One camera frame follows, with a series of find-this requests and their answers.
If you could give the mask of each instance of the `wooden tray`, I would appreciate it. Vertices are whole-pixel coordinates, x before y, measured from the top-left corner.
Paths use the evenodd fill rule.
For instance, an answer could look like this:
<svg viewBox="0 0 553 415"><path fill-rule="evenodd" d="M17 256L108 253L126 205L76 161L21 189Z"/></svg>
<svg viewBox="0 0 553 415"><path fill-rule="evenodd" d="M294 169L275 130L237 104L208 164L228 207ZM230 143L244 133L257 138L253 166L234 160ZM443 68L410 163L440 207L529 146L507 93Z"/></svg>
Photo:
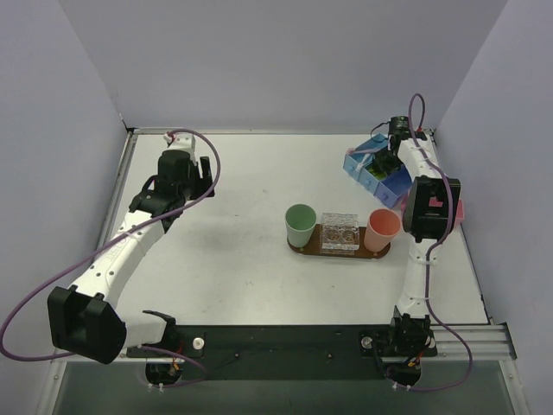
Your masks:
<svg viewBox="0 0 553 415"><path fill-rule="evenodd" d="M294 252L300 253L301 255L317 255L322 257L338 257L338 258L363 258L363 259L380 259L384 257L388 251L390 251L390 244L388 244L380 252L372 252L365 248L363 245L363 239L365 238L366 227L359 227L359 241L360 247L353 255L347 254L335 254L335 253L325 253L321 252L321 225L315 225L315 230L308 244L303 248L296 248L288 242L288 246Z"/></svg>

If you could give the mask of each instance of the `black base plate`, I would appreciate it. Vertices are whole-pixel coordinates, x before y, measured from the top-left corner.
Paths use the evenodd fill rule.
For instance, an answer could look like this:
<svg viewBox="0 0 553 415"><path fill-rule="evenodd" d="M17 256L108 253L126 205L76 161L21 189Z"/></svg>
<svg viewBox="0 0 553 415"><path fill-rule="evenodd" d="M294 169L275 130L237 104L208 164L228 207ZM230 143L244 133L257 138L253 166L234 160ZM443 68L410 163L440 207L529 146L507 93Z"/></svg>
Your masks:
<svg viewBox="0 0 553 415"><path fill-rule="evenodd" d="M380 357L396 356L386 347L390 326L176 326L182 353L195 358L209 371L208 380L370 380L381 379L374 354L361 347L361 339L374 339ZM205 341L195 350L193 340ZM436 356L435 348L425 357ZM160 357L140 348L127 351L130 358ZM202 373L183 366L183 379Z"/></svg>

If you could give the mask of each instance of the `screw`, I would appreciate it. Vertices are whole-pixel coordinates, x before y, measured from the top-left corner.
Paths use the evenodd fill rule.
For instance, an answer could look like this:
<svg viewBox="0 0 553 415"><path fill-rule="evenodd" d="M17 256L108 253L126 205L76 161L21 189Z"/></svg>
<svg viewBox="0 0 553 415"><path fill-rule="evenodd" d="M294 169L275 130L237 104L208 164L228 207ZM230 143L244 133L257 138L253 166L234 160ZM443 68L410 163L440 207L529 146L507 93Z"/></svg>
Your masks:
<svg viewBox="0 0 553 415"><path fill-rule="evenodd" d="M361 339L361 347L362 348L371 348L372 347L372 338L371 337L363 337Z"/></svg>

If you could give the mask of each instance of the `green cup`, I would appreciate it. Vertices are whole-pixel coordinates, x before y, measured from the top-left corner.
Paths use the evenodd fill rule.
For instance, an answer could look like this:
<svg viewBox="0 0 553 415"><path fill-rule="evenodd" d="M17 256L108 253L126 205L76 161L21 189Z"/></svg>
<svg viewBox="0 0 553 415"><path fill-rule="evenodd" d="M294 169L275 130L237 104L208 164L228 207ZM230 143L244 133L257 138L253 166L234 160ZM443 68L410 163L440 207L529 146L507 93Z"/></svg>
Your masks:
<svg viewBox="0 0 553 415"><path fill-rule="evenodd" d="M285 219L288 242L296 248L303 248L313 234L317 214L308 205L294 205L286 211Z"/></svg>

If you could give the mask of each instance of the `cable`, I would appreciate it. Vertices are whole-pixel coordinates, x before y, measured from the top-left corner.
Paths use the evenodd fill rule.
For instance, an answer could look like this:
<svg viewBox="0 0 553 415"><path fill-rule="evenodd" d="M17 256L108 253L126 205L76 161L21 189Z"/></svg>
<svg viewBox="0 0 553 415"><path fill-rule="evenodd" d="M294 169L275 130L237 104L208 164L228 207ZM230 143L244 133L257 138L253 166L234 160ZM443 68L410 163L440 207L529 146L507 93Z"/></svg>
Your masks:
<svg viewBox="0 0 553 415"><path fill-rule="evenodd" d="M396 384L399 387L401 387L403 389L408 389L412 392L437 392L437 391L443 391L445 389L449 389L451 387L458 386L461 383L463 383L465 380L467 380L468 376L470 375L470 373L473 370L474 358L473 358L473 352L471 351L470 347L468 346L468 343L455 330L451 329L445 322L443 322L442 320L440 320L440 318L438 318L438 316L435 314L434 310L432 310L432 306L431 306L430 300L429 300L429 297L430 297L430 295L429 295L430 294L430 264L429 264L430 255L432 254L432 251L434 251L439 245L441 245L446 240L446 238L449 236L449 233L451 232L452 225L453 225L453 195L451 193L451 187L449 186L449 181L448 181L448 178L447 178L446 174L443 172L442 169L440 169L438 166L436 166L434 163L432 163L429 160L428 154L426 153L426 151L424 151L424 149L421 147L418 140L416 139L415 131L413 129L413 122L412 122L412 114L411 113L412 113L412 110L413 110L413 103L415 102L415 99L417 99L417 98L419 98L421 100L421 103L423 104L423 112L422 112L422 115L421 115L421 122L419 123L418 128L420 129L423 126L423 120L424 120L424 113L425 113L425 110L426 110L426 105L424 103L423 96L420 93L416 93L415 95L413 95L411 97L411 101L409 103L409 131L410 131L411 136L413 137L413 141L415 142L416 147L418 147L418 149L423 153L423 156L426 159L426 162L428 163L428 165L432 169L437 171L440 174L440 176L442 177L443 183L446 187L446 193L448 195L448 224L446 225L446 230L445 230L444 234L442 235L442 237L439 240L437 240L436 243L434 245L432 245L428 249L428 251L426 252L427 264L426 264L426 279L425 279L425 288L424 288L424 296L426 298L425 302L426 302L426 306L429 309L429 313L434 318L434 320L436 320L436 322L439 325L441 325L442 327L444 327L449 333L454 335L459 340L459 342L461 342L461 344L465 347L465 349L467 350L467 353L468 353L468 367L467 367L467 371L465 372L465 374L459 380L457 380L456 382L447 384L447 385L443 385L443 386L436 386L436 387L416 387L416 386L413 386L413 387L407 387L405 385L400 385L398 383L396 383Z"/></svg>
<svg viewBox="0 0 553 415"><path fill-rule="evenodd" d="M148 350L149 352L157 352L157 353L166 354L168 356L173 357L174 359L183 359L186 363L190 363L191 365L196 366L197 368L199 368L199 370L201 370L205 375L203 378L184 380L182 382L174 383L173 385L163 385L162 389L169 389L169 388L174 388L174 387L193 385L194 383L203 382L207 378L208 371L207 371L206 367L204 365L202 365L201 363L199 363L198 361L195 361L194 359L190 359L189 357L185 356L184 354L171 352L169 350L164 350L162 348L152 348L152 347L146 346L146 345L142 345L142 346L140 346L140 348L142 350ZM151 384L144 383L142 378L138 378L138 380L140 380L140 383L142 383L145 386L151 385ZM161 389L158 385L152 385L152 386L156 387L158 389Z"/></svg>
<svg viewBox="0 0 553 415"><path fill-rule="evenodd" d="M213 146L211 141L209 141L203 134L200 134L197 131L188 130L186 128L179 128L177 130L172 130L172 131L168 132L168 135L173 137L175 134L180 134L180 133L192 134L192 135L198 137L199 139L203 140L209 146L209 148L213 152L213 155L215 156L215 160L217 161L217 174L215 175L215 177L213 179L213 184L209 187L208 190L206 190L206 193L204 193L202 196L200 196L195 201L191 201L190 203L188 203L187 205L185 205L183 207L179 207L175 210L171 210L170 212L167 212L167 213L162 214L160 216L156 216L155 218L152 218L150 220L146 220L145 222L141 223L140 225L136 225L132 229L129 229L129 231L127 233L122 233L121 235L117 236L116 238L113 238L112 240L106 242L103 246L98 248L96 251L92 252L86 258L82 259L80 262L71 265L70 267L68 267L65 270L63 270L63 271L59 272L58 274L54 275L49 280L45 281L44 283L42 283L38 287L36 287L34 290L32 290L27 296L25 296L25 298L23 300L21 300L14 307L14 309L8 314L8 316L6 317L6 319L2 323L2 327L0 328L0 353L1 354L3 354L5 357L7 357L8 359L11 359L13 361L51 361L52 359L59 359L60 357L68 357L68 356L73 355L73 353L60 353L60 354L47 354L47 355L44 355L44 356L33 356L33 357L20 356L18 354L13 354L13 353L9 352L8 350L6 350L6 347L3 344L3 338L6 334L6 330L8 329L8 326L10 325L10 323L14 319L14 317L17 315L17 313L25 306L25 304L27 304L34 296L36 296L39 292L44 290L46 287L48 287L49 285L55 283L57 280L65 277L70 272L73 272L76 269L80 268L82 265L88 263L89 261L94 259L94 257L96 257L98 254L100 254L103 251L105 251L105 250L111 248L112 246L116 245L120 240L126 238L129 233L137 232L138 230L142 229L143 227L151 225L152 223L155 223L159 220L164 220L164 219L167 219L171 216L175 216L177 214L180 214L180 213L184 212L185 210L190 209L192 206L197 205L198 203L203 201L208 195L210 195L211 192L213 192L213 190L215 189L215 186L217 186L217 183L219 182L219 177L220 177L220 173L221 173L221 161L219 159L219 153L217 152L217 150L215 149L215 146Z"/></svg>
<svg viewBox="0 0 553 415"><path fill-rule="evenodd" d="M380 128L380 127L383 126L383 125L388 125L389 123L390 123L390 121L386 121L386 122L384 122L384 123L380 123L379 125L377 125L376 127L374 127L374 128L371 130L371 132L369 132L369 136L372 137L372 133L373 133L377 128ZM377 144L381 144L381 143L383 143L384 141L386 141L387 139L388 139L388 137L386 137L384 140L380 140L380 141L372 140L372 141L374 141L374 142L377 143Z"/></svg>
<svg viewBox="0 0 553 415"><path fill-rule="evenodd" d="M182 348L184 347L184 342L179 342L179 348L177 349L176 353L182 352ZM176 364L176 357L173 358L173 361L171 362L171 366L174 367L176 370L179 370L179 365Z"/></svg>

